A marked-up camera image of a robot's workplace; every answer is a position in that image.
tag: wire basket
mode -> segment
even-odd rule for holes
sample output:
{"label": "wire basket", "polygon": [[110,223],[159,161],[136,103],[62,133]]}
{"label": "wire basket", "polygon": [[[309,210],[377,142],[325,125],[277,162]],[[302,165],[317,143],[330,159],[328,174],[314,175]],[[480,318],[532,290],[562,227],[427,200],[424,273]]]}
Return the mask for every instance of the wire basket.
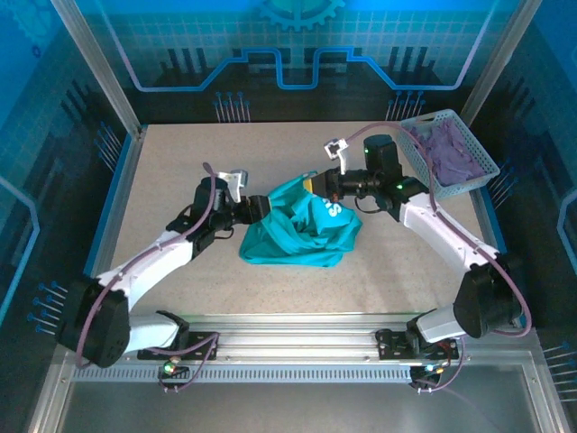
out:
{"label": "wire basket", "polygon": [[[484,187],[487,182],[489,182],[489,180],[495,176],[499,176],[499,167],[495,161],[491,159],[489,154],[481,146],[481,143],[479,143],[479,140],[475,138],[463,120],[461,120],[461,118],[453,110],[442,110],[435,113],[429,113],[428,115],[412,117],[410,119],[403,120],[400,124],[403,128],[409,131],[415,128],[419,134],[427,137],[430,134],[433,126],[441,124],[444,119],[454,120],[457,128],[459,128],[461,134],[463,134],[463,138],[465,139],[465,147],[472,155],[472,157],[483,168],[483,171],[485,171],[486,174],[479,178],[467,180],[463,183],[456,183],[447,187],[442,186],[435,177],[435,198],[437,199],[456,196],[457,194],[462,194],[463,192]],[[429,185],[429,174],[425,159],[421,156],[417,150],[417,147],[409,138],[407,133],[401,132],[398,135],[398,146],[403,151],[403,153],[405,153],[408,162],[413,167],[413,170],[415,170],[417,173],[419,180],[423,182],[429,189],[431,189],[431,186]]]}

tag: teal bag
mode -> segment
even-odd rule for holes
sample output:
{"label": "teal bag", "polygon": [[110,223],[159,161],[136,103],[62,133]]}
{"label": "teal bag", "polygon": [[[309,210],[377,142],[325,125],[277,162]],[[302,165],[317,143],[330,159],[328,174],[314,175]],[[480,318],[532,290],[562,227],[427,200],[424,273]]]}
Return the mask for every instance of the teal bag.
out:
{"label": "teal bag", "polygon": [[270,194],[270,213],[249,226],[240,255],[252,264],[332,267],[352,251],[362,222],[354,211],[311,194],[297,177]]}

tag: blue cloth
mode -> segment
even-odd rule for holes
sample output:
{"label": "blue cloth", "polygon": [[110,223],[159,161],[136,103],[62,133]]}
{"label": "blue cloth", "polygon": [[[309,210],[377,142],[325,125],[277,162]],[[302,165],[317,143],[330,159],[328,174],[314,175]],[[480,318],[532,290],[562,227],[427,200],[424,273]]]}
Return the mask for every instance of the blue cloth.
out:
{"label": "blue cloth", "polygon": [[423,145],[426,154],[431,157],[433,173],[444,187],[486,174],[465,147],[463,134],[453,119],[446,119],[440,125],[434,126],[428,138],[419,135],[415,128],[411,133]]}
{"label": "blue cloth", "polygon": [[269,215],[249,226],[241,245],[246,262],[326,268],[353,250],[362,222],[351,209],[303,187],[303,180],[315,174],[299,176],[269,194]]}

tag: beige table surface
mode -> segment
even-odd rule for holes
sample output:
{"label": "beige table surface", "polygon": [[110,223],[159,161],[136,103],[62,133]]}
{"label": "beige table surface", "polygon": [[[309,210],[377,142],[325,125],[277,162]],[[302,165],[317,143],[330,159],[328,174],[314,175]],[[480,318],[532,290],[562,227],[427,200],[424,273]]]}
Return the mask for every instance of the beige table surface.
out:
{"label": "beige table surface", "polygon": [[[192,202],[215,171],[249,171],[246,195],[267,194],[309,170],[334,167],[323,144],[366,123],[151,125],[114,253],[116,266],[149,245]],[[391,134],[380,128],[371,134]],[[351,168],[361,168],[362,138],[351,143]],[[405,174],[414,175],[399,152]],[[371,206],[369,199],[362,202]],[[351,199],[344,204],[353,206]],[[481,230],[468,194],[448,198],[444,208],[475,235]],[[263,266],[238,256],[246,228],[219,241],[182,267],[137,304],[134,311],[167,309],[176,314],[337,313],[426,311],[454,300],[460,279],[417,235],[388,214],[360,214],[364,223],[355,250],[334,268]]]}

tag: purple cloth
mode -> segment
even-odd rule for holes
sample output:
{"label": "purple cloth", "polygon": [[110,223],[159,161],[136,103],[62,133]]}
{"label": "purple cloth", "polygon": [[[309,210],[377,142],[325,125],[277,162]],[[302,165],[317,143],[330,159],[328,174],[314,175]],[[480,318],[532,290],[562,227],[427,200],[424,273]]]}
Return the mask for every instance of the purple cloth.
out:
{"label": "purple cloth", "polygon": [[485,175],[485,171],[465,147],[465,139],[453,119],[446,119],[434,126],[427,138],[420,135],[416,128],[411,133],[433,161],[433,173],[444,187]]}

